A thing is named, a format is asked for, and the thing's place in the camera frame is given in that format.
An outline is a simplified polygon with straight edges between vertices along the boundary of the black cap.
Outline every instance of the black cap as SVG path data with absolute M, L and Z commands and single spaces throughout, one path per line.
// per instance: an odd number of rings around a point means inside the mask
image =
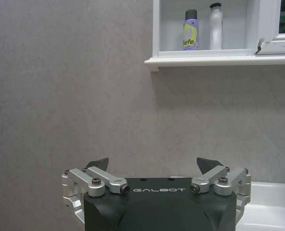
M 210 8 L 212 9 L 213 7 L 216 7 L 216 6 L 221 7 L 221 3 L 219 2 L 213 3 L 212 5 L 210 5 Z
M 197 10 L 188 10 L 185 12 L 185 20 L 197 19 Z

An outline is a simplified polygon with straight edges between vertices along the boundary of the purple spray can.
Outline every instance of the purple spray can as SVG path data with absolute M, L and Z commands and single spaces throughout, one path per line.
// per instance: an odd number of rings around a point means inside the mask
M 183 25 L 183 50 L 198 50 L 198 30 L 199 22 L 197 20 L 197 10 L 188 10 L 185 13 L 185 22 Z

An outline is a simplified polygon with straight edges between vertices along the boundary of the bolt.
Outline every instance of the bolt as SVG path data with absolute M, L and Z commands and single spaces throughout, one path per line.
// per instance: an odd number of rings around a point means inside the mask
M 121 194 L 127 194 L 130 191 L 130 187 L 127 184 L 124 184 L 120 188 Z
M 101 184 L 101 179 L 100 178 L 92 178 L 91 183 L 93 185 L 100 185 Z
M 192 184 L 192 185 L 190 186 L 190 190 L 191 190 L 191 192 L 194 193 L 194 194 L 199 193 L 199 191 L 200 191 L 199 185 L 197 185 L 197 184 Z
M 219 183 L 220 183 L 220 184 L 228 184 L 228 179 L 227 179 L 227 177 L 220 177 L 220 178 L 219 178 Z

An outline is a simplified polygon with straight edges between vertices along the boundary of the white sink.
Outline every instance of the white sink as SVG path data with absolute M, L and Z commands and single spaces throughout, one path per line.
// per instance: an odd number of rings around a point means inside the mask
M 237 231 L 285 231 L 285 184 L 252 183 L 251 203 Z

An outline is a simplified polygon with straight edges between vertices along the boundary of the white bottle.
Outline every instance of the white bottle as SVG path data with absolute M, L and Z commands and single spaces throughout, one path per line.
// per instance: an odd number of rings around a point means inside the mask
M 210 5 L 210 50 L 221 50 L 222 47 L 223 12 L 220 7 L 218 2 Z

